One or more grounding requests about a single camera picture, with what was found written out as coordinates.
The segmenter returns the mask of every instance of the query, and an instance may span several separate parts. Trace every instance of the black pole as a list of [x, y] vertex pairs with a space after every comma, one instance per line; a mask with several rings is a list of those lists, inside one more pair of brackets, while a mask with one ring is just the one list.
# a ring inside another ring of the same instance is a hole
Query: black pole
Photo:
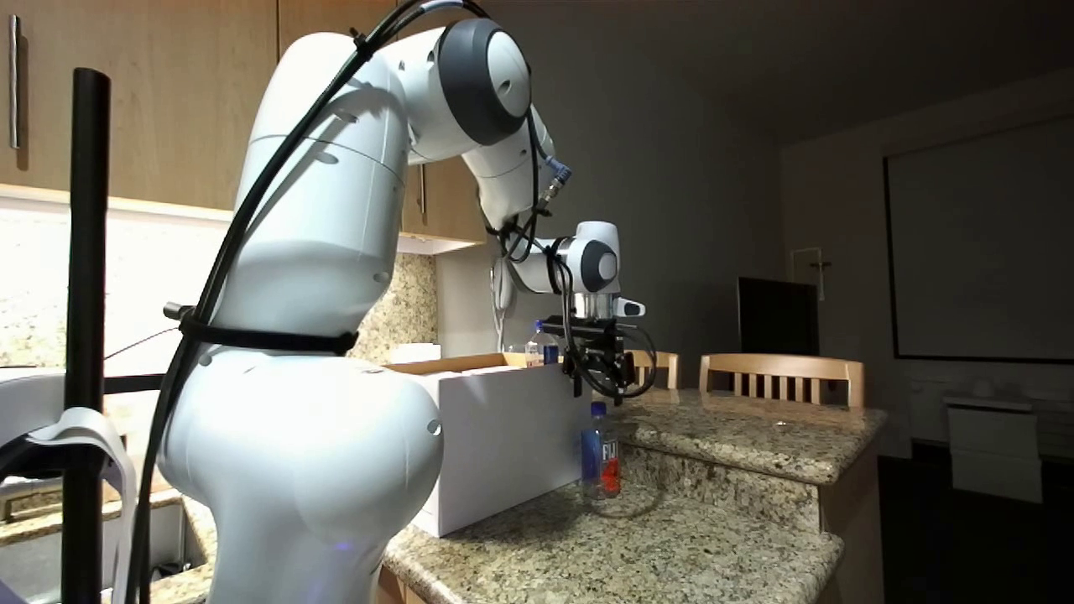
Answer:
[[[63, 406], [105, 404], [105, 210], [106, 210], [106, 93], [99, 71], [75, 71], [72, 114], [72, 265]], [[102, 468], [84, 449], [63, 468], [63, 604], [102, 604]]]

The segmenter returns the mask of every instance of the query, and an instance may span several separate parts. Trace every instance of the floor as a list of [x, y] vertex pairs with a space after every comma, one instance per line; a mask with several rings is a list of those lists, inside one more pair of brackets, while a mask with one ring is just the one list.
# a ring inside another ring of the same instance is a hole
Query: floor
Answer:
[[880, 458], [887, 604], [1074, 604], [1074, 465], [1044, 503], [951, 489], [951, 456]]

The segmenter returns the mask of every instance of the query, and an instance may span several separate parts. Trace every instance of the bottle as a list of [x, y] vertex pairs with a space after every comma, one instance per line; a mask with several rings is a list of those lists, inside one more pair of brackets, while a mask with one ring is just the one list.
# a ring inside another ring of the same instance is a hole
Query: bottle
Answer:
[[591, 427], [582, 431], [582, 492], [583, 500], [622, 492], [617, 435], [602, 398], [591, 404]]
[[602, 468], [605, 468], [605, 444], [599, 416], [605, 416], [609, 406], [602, 398], [591, 404], [591, 427], [582, 429], [582, 495], [602, 500]]
[[622, 458], [617, 458], [617, 431], [609, 410], [599, 416], [599, 429], [602, 429], [602, 495], [617, 495]]
[[533, 334], [526, 339], [526, 364], [558, 364], [558, 359], [558, 334], [543, 331], [539, 322], [533, 322]]
[[533, 331], [526, 339], [526, 364], [543, 364], [539, 322], [533, 322]]

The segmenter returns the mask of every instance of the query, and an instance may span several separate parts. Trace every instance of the whiteboard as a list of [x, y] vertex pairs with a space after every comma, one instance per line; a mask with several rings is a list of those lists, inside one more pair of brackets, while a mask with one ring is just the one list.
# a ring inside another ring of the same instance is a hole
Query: whiteboard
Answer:
[[1074, 118], [887, 157], [904, 359], [1074, 363]]

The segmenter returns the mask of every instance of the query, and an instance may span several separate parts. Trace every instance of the ceiling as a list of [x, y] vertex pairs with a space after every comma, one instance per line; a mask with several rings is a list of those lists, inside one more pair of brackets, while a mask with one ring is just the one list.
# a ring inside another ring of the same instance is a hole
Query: ceiling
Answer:
[[779, 142], [1074, 67], [1074, 0], [499, 0], [589, 14]]

